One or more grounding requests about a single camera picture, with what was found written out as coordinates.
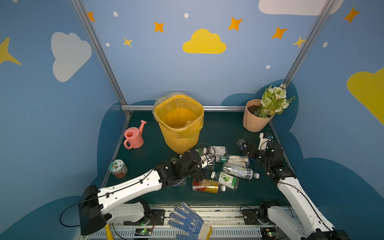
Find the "red yellow juice bottle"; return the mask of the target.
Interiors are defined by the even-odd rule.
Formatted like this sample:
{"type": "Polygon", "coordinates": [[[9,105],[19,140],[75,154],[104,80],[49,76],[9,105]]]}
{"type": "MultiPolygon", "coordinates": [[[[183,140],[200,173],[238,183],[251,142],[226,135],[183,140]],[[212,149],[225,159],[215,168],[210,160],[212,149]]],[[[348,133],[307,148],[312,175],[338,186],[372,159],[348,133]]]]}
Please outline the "red yellow juice bottle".
{"type": "Polygon", "coordinates": [[[226,186],[221,185],[218,181],[204,179],[200,182],[193,181],[192,189],[195,192],[217,194],[225,192],[226,186]]]}

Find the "white label long bottle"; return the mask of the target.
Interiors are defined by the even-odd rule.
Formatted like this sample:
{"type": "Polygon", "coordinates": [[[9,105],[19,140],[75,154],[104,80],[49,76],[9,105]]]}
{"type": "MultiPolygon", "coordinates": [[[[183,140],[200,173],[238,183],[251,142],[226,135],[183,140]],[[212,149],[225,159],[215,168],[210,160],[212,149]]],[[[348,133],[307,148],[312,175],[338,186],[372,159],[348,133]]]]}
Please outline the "white label long bottle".
{"type": "Polygon", "coordinates": [[[223,164],[222,172],[227,174],[227,175],[232,175],[232,176],[235,176],[237,178],[246,179],[246,180],[259,179],[260,178],[260,174],[254,172],[250,168],[232,165],[232,164],[228,164],[228,163],[223,164]]]}

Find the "blue cap clear bottle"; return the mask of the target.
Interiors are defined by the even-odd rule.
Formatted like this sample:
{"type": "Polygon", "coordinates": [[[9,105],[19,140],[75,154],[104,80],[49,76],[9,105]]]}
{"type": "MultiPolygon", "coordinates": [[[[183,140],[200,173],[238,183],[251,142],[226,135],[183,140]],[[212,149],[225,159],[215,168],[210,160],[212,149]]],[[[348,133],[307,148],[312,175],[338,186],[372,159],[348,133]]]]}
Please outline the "blue cap clear bottle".
{"type": "Polygon", "coordinates": [[[244,140],[244,139],[239,139],[238,141],[237,141],[237,146],[238,146],[238,148],[240,148],[242,151],[244,150],[244,147],[247,145],[247,142],[246,142],[246,140],[244,140]]]}

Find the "lime label bottle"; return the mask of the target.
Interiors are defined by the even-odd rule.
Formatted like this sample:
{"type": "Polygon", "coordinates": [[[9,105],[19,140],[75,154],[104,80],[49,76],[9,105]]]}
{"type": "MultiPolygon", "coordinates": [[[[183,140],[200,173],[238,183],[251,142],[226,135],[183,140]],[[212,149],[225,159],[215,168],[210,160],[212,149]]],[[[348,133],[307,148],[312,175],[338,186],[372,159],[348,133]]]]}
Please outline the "lime label bottle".
{"type": "Polygon", "coordinates": [[[234,177],[229,174],[225,174],[223,172],[212,172],[211,178],[219,182],[220,185],[225,186],[226,188],[229,188],[231,190],[238,189],[240,180],[237,177],[234,177]]]}
{"type": "Polygon", "coordinates": [[[207,148],[199,148],[199,149],[196,149],[196,152],[198,152],[199,155],[202,157],[208,153],[208,150],[207,150],[207,148]]]}

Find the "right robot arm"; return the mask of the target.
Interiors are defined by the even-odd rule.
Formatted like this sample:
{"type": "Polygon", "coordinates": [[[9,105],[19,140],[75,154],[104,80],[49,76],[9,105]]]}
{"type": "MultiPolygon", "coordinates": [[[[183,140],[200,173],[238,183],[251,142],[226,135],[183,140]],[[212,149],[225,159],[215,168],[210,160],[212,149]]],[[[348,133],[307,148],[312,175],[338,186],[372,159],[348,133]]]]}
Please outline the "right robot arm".
{"type": "Polygon", "coordinates": [[[258,220],[274,224],[291,240],[348,240],[350,237],[334,225],[315,206],[302,188],[297,176],[284,163],[284,150],[280,143],[266,141],[258,146],[240,139],[237,143],[243,154],[258,161],[297,214],[297,222],[285,213],[277,201],[262,202],[258,220]]]}

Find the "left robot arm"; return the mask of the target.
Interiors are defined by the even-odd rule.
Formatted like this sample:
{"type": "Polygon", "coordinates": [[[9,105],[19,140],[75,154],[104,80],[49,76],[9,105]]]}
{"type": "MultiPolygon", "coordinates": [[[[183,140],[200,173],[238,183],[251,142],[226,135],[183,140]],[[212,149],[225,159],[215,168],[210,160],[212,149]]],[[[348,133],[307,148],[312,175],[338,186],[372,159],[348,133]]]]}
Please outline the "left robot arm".
{"type": "Polygon", "coordinates": [[[178,159],[159,162],[148,172],[121,184],[101,189],[95,185],[87,187],[78,203],[81,234],[91,235],[116,221],[117,208],[132,199],[172,187],[188,177],[196,182],[203,180],[206,165],[207,159],[191,150],[178,159]]]}

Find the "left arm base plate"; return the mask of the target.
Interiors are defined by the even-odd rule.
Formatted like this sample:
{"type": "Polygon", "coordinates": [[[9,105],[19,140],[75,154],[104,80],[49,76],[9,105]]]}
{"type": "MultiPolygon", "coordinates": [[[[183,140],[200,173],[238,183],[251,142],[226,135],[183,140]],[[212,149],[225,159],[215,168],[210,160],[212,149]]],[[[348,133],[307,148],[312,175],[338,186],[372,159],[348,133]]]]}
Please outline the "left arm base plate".
{"type": "Polygon", "coordinates": [[[144,216],[141,220],[137,222],[124,221],[124,226],[163,226],[165,221],[165,210],[158,209],[152,210],[150,216],[144,216]]]}

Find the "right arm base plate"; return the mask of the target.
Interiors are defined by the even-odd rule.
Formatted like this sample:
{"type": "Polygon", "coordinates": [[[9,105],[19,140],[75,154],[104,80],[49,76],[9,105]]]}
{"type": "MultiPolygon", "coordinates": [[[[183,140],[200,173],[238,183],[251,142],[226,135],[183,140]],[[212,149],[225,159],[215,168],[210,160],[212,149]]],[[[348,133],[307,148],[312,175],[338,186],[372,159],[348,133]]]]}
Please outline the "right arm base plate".
{"type": "Polygon", "coordinates": [[[245,225],[274,225],[268,217],[268,210],[270,208],[266,208],[262,206],[259,209],[241,209],[240,213],[243,215],[243,219],[245,225]]]}

